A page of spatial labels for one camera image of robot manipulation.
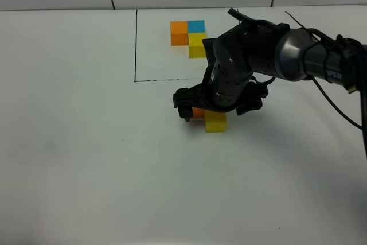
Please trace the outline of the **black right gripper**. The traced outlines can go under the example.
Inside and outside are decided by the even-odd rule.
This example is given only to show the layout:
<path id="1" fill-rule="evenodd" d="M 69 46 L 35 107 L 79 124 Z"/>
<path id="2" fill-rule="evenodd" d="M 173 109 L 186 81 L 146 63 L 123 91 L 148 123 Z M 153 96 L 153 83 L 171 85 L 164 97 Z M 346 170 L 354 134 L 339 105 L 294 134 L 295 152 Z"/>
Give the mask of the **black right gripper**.
<path id="1" fill-rule="evenodd" d="M 267 85 L 251 79 L 254 77 L 247 76 L 243 81 L 205 78 L 194 87 L 178 89 L 173 94 L 174 107 L 185 122 L 194 117 L 193 107 L 221 113 L 235 110 L 238 116 L 259 110 L 268 95 Z"/>

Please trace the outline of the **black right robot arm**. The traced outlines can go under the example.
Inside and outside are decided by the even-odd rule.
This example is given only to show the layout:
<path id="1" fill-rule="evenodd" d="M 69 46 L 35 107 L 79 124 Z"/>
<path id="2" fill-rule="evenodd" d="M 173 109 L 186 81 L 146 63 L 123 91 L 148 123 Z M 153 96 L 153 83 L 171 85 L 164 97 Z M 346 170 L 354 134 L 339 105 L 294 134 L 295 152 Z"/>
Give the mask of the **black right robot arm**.
<path id="1" fill-rule="evenodd" d="M 203 40 L 208 67 L 200 84 L 178 89 L 174 107 L 189 120 L 193 108 L 242 115 L 262 107 L 267 83 L 254 73 L 287 81 L 317 77 L 358 91 L 366 100 L 366 46 L 315 29 L 239 24 L 220 37 Z"/>

